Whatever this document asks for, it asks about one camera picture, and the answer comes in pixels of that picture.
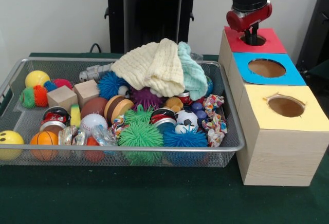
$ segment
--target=teal towel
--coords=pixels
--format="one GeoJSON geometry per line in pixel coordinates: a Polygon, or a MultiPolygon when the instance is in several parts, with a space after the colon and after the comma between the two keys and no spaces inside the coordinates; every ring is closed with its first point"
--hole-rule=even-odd
{"type": "Polygon", "coordinates": [[[206,95],[208,90],[207,78],[202,67],[192,60],[191,48],[188,44],[178,44],[178,57],[184,72],[185,90],[190,92],[190,98],[196,101],[206,95]]]}

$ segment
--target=wire mesh basket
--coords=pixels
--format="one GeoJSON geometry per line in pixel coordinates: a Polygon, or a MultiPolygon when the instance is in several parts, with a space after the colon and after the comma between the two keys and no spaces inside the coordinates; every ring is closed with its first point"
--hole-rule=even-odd
{"type": "Polygon", "coordinates": [[[31,138],[39,132],[46,108],[22,107],[19,96],[25,88],[27,74],[42,70],[52,79],[78,83],[79,73],[87,67],[113,61],[27,58],[17,62],[0,88],[0,130],[18,132],[25,144],[0,144],[0,164],[225,167],[234,153],[244,147],[244,136],[224,69],[218,63],[208,61],[198,63],[214,83],[213,94],[225,96],[226,101],[222,115],[227,121],[228,134],[218,148],[29,145],[31,138]]]}

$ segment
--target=cream towel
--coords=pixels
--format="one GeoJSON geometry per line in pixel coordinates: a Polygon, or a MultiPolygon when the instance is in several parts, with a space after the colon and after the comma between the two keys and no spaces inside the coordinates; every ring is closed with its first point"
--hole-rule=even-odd
{"type": "Polygon", "coordinates": [[[111,70],[136,90],[150,87],[165,97],[185,90],[178,45],[169,39],[133,49],[116,61],[111,70]]]}

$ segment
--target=yellow stress ball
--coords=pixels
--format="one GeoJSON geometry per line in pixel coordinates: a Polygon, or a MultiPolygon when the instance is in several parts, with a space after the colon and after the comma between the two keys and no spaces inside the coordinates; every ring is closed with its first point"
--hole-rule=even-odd
{"type": "MultiPolygon", "coordinates": [[[[24,140],[20,134],[5,130],[0,133],[0,144],[24,144],[24,140]]],[[[17,158],[21,153],[22,150],[0,148],[0,160],[10,161],[17,158]]]]}
{"type": "Polygon", "coordinates": [[[37,85],[43,86],[47,81],[50,81],[50,77],[44,71],[32,71],[25,79],[26,87],[35,87],[37,85]]]}

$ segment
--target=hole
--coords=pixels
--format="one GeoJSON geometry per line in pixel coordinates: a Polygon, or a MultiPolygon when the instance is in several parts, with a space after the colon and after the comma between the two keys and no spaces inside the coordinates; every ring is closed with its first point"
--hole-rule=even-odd
{"type": "Polygon", "coordinates": [[[304,113],[305,105],[295,98],[276,96],[268,100],[268,105],[277,114],[285,117],[298,117],[304,113]]]}
{"type": "MultiPolygon", "coordinates": [[[[242,37],[240,37],[240,39],[245,43],[245,44],[249,44],[249,42],[246,42],[246,36],[243,35],[242,37]]],[[[260,35],[257,36],[257,42],[254,45],[250,45],[250,46],[263,46],[266,43],[266,39],[260,35]]]]}
{"type": "Polygon", "coordinates": [[[279,62],[269,59],[255,59],[248,64],[249,69],[266,78],[278,78],[286,73],[286,69],[279,62]]]}

